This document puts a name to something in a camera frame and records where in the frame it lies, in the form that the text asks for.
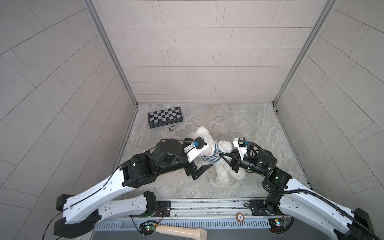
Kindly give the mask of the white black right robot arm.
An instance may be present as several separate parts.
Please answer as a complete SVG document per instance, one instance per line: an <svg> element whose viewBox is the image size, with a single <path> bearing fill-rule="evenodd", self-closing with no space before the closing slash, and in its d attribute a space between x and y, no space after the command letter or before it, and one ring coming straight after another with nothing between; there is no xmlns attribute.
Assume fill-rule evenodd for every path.
<svg viewBox="0 0 384 240"><path fill-rule="evenodd" d="M221 153L237 172L240 168L264 177L263 189L269 194L265 206L271 215L281 212L321 231L332 240L377 240L370 216L360 208L351 210L307 188L290 174L279 169L271 152L238 150Z"/></svg>

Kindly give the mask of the blue white striped knit sweater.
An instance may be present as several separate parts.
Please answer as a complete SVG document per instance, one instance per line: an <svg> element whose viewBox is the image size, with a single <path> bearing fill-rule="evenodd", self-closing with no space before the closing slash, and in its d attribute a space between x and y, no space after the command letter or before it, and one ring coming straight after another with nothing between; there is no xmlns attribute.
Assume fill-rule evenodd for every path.
<svg viewBox="0 0 384 240"><path fill-rule="evenodd" d="M224 151L222 147L223 141L215 141L212 144L211 152L208 154L203 154L201 156L202 161L210 164L219 164L223 161L223 158L220 156L220 153Z"/></svg>

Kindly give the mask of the white plush teddy bear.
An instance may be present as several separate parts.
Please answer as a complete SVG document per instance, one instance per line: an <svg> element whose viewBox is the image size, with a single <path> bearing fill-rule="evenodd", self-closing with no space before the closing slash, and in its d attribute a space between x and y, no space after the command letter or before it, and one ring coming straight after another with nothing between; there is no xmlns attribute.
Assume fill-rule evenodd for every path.
<svg viewBox="0 0 384 240"><path fill-rule="evenodd" d="M202 137L205 139L205 141L208 145L208 148L199 155L200 158L203 154L210 153L212 144L215 141L218 141L218 140L213 139L209 130L207 128L205 128L204 126L201 126L201 127L197 128L197 130L195 130L194 132L191 132L188 135L188 137L190 137L192 139L196 139L197 137ZM233 150L233 145L229 141L223 141L222 147L224 149L223 153L230 153ZM216 171L215 184L217 186L219 186L220 188L223 188L224 186L226 186L230 182L230 180L232 180L232 179L235 179L237 181L241 181L246 176L245 171L239 170L238 173L235 173L232 170L232 168L225 162L224 159L221 163L213 164L213 165L214 165L215 171Z"/></svg>

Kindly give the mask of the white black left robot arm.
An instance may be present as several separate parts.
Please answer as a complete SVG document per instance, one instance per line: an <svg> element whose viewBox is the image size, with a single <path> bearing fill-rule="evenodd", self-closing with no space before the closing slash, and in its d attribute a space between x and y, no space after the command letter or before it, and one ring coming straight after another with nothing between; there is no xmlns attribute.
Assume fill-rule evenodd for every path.
<svg viewBox="0 0 384 240"><path fill-rule="evenodd" d="M122 163L109 177L77 195L61 195L56 209L63 217L55 222L54 235L73 239L114 217L149 217L157 212L158 203L153 192L128 200L116 200L125 193L153 183L157 177L184 169L187 176L197 180L211 164L198 168L194 159L209 145L204 138L195 140L165 139L155 147L134 155Z"/></svg>

